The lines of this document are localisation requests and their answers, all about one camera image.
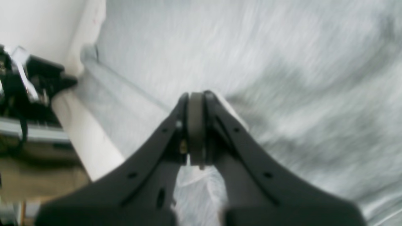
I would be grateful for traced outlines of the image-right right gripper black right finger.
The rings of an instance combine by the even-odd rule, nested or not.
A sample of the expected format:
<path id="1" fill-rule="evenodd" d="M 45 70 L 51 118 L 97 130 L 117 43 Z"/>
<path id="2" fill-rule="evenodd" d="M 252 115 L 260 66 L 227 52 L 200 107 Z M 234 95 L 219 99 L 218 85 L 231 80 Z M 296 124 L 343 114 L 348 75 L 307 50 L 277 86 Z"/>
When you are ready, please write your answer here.
<path id="1" fill-rule="evenodd" d="M 204 163 L 224 179 L 229 200 L 225 226 L 364 226 L 357 206 L 311 185 L 270 157 L 204 92 Z"/>

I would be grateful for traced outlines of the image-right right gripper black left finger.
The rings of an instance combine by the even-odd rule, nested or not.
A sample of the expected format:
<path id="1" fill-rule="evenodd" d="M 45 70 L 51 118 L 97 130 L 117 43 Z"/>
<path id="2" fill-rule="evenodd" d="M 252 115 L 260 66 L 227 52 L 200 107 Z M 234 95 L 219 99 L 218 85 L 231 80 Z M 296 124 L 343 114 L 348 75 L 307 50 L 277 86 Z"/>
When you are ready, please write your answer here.
<path id="1" fill-rule="evenodd" d="M 189 94 L 122 165 L 78 191 L 43 205 L 36 226 L 175 226 L 171 210 L 185 138 Z"/>

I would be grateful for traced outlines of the black robot arm image-left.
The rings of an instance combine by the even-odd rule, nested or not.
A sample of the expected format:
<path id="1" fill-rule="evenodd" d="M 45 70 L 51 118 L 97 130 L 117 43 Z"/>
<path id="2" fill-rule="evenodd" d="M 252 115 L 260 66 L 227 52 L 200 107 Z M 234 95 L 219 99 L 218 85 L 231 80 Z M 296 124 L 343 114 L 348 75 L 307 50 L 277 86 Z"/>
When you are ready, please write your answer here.
<path id="1" fill-rule="evenodd" d="M 52 110 L 52 100 L 78 80 L 64 66 L 31 55 L 26 49 L 1 45 L 1 135 L 26 142 L 70 143 Z"/>

